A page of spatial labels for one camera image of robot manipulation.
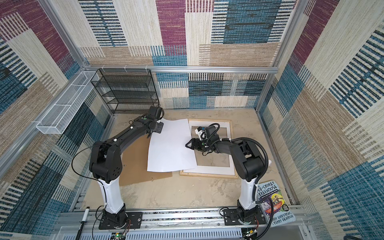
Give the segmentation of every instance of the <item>table surface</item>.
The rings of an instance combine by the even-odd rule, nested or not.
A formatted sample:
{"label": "table surface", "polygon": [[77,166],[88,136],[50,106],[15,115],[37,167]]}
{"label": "table surface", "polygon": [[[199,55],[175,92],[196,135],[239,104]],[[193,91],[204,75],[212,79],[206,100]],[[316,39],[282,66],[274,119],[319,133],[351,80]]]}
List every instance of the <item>table surface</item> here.
{"label": "table surface", "polygon": [[[127,128],[136,114],[117,114],[111,137]],[[272,164],[261,182],[274,180],[289,203],[283,181],[271,154],[258,117],[253,109],[212,109],[212,110],[165,110],[165,119],[183,118],[232,120],[233,137],[250,137],[260,142],[267,151]],[[127,208],[168,208],[168,207],[216,207],[236,206],[240,196],[241,179],[180,176],[179,171],[172,177],[121,186],[121,197]],[[96,181],[91,181],[83,201],[83,208],[96,209],[103,205],[101,190]]]}

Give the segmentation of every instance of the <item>black wire shelf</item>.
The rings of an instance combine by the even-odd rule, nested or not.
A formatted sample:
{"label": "black wire shelf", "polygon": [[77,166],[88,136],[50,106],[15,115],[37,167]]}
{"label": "black wire shelf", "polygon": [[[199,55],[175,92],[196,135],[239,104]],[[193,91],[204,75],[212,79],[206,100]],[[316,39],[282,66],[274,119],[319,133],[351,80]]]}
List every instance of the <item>black wire shelf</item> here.
{"label": "black wire shelf", "polygon": [[113,114],[144,114],[159,104],[150,70],[99,69],[92,81]]}

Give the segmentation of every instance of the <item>brown backing board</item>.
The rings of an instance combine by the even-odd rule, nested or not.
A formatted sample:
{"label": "brown backing board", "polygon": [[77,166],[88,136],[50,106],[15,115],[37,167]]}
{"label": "brown backing board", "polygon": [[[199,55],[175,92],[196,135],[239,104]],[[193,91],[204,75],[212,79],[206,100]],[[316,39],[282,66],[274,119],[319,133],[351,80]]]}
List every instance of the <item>brown backing board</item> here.
{"label": "brown backing board", "polygon": [[[232,121],[231,120],[188,118],[188,121],[229,122],[231,137],[233,137],[233,128],[232,128]],[[235,169],[235,175],[184,172],[183,170],[180,171],[180,175],[181,176],[191,176],[191,177],[216,177],[216,178],[229,178],[229,179],[237,179],[238,178],[238,174],[236,172],[236,169]]]}
{"label": "brown backing board", "polygon": [[151,138],[142,136],[133,142],[122,154],[120,186],[172,177],[172,172],[148,172],[148,149]]}

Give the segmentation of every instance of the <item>white mesh basket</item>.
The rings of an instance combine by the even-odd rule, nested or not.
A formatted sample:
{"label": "white mesh basket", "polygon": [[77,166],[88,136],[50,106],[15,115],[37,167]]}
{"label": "white mesh basket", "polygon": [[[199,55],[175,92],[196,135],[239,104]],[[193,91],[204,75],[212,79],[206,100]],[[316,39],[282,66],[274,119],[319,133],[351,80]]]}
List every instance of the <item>white mesh basket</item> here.
{"label": "white mesh basket", "polygon": [[98,81],[99,76],[95,73],[83,71],[44,115],[36,128],[43,134],[63,134],[91,92],[91,79]]}

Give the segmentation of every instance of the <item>book cover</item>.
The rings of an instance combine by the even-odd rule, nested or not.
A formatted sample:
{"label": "book cover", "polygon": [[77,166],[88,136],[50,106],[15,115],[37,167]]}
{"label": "book cover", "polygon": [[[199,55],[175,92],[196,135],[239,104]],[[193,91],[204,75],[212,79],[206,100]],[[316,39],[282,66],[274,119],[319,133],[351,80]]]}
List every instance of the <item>book cover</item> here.
{"label": "book cover", "polygon": [[[296,221],[295,215],[285,203],[279,186],[274,181],[259,184],[259,188],[257,189],[257,199],[260,200],[267,196],[272,199],[273,202],[273,219],[271,227]],[[265,220],[268,223],[272,209],[270,202],[266,199],[260,204],[260,207],[265,216]]]}

